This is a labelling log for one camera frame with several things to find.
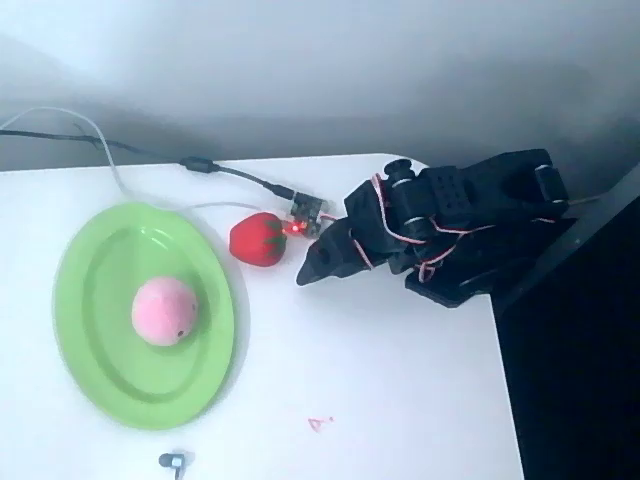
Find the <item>white tabletop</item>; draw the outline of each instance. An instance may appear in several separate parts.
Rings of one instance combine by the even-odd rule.
[[[235,162],[336,202],[391,155]],[[121,169],[179,204],[233,200],[285,210],[244,180],[174,165]],[[71,237],[121,202],[109,169],[0,174],[0,477],[172,479],[158,456],[193,452],[186,480],[522,478],[488,296],[449,310],[406,291],[386,266],[297,287],[309,242],[282,263],[239,264],[229,229],[252,212],[188,216],[217,247],[237,304],[238,349],[213,407],[173,430],[124,427],[75,386],[55,343],[51,292]],[[319,431],[309,419],[323,420]]]

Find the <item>red marking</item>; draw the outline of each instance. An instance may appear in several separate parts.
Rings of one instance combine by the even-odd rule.
[[[323,424],[322,420],[316,420],[315,418],[310,418],[307,421],[309,422],[309,426],[313,429],[314,432],[320,433],[320,427]]]
[[[333,422],[333,417],[329,417],[329,420],[318,420],[317,418],[309,418],[307,419],[309,422],[309,426],[313,429],[314,432],[320,433],[320,428],[323,423]]]

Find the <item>gray wall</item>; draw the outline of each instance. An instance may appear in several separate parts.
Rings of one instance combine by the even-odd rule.
[[[216,159],[465,165],[546,147],[576,196],[640,158],[637,0],[3,3],[2,115],[66,106],[113,139]],[[0,169],[103,162],[91,146],[0,141]]]

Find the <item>black surface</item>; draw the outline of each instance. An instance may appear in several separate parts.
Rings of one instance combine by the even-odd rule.
[[[636,199],[497,308],[527,479],[640,478],[639,271]]]

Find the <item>black cable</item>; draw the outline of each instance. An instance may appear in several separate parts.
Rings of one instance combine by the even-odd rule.
[[[102,141],[98,137],[92,135],[58,135],[53,133],[39,133],[39,132],[27,132],[23,130],[0,130],[0,135],[11,137],[29,137],[29,138],[42,138],[46,140],[68,140],[74,142],[90,143],[96,148],[102,148]],[[162,153],[152,152],[150,150],[144,150],[142,148],[133,147],[126,143],[116,142],[114,140],[107,140],[107,145],[110,147],[120,148],[136,155],[146,155],[148,157],[154,157],[161,160],[173,160],[178,159],[169,155],[163,155]]]
[[[67,141],[74,141],[74,142],[85,142],[85,143],[92,144],[96,148],[102,147],[102,141],[100,140],[100,138],[94,137],[93,135],[59,135],[59,134],[53,134],[53,133],[29,132],[24,130],[0,130],[0,135],[13,136],[13,137],[41,138],[46,140],[67,140]],[[133,147],[126,143],[117,142],[114,140],[107,140],[107,145],[109,145],[110,147],[126,150],[136,155],[146,155],[152,158],[177,162],[178,164],[182,165],[187,170],[190,170],[192,172],[200,172],[200,173],[222,172],[229,175],[235,175],[236,177],[244,178],[245,180],[255,182],[258,185],[261,185],[262,187],[272,192],[274,195],[284,198],[286,200],[292,200],[295,195],[294,190],[287,188],[283,185],[269,183],[249,173],[243,172],[241,170],[236,170],[235,168],[223,167],[222,165],[214,163],[213,160],[210,160],[208,158],[203,158],[203,157],[178,158],[178,157],[173,157],[169,155],[164,155],[162,153],[152,152],[150,150],[144,150],[138,147]]]
[[[286,200],[293,200],[296,192],[284,185],[278,185],[274,183],[267,182],[266,180],[262,180],[261,178],[255,177],[249,173],[242,172],[240,170],[236,170],[235,168],[223,167],[217,163],[214,163],[213,160],[203,157],[185,157],[178,162],[180,165],[185,167],[187,170],[192,172],[199,173],[215,173],[222,172],[228,173],[229,175],[235,175],[236,177],[244,178],[245,180],[250,180],[252,182],[257,183],[258,185],[263,186],[267,190],[269,190],[274,195],[284,198]]]

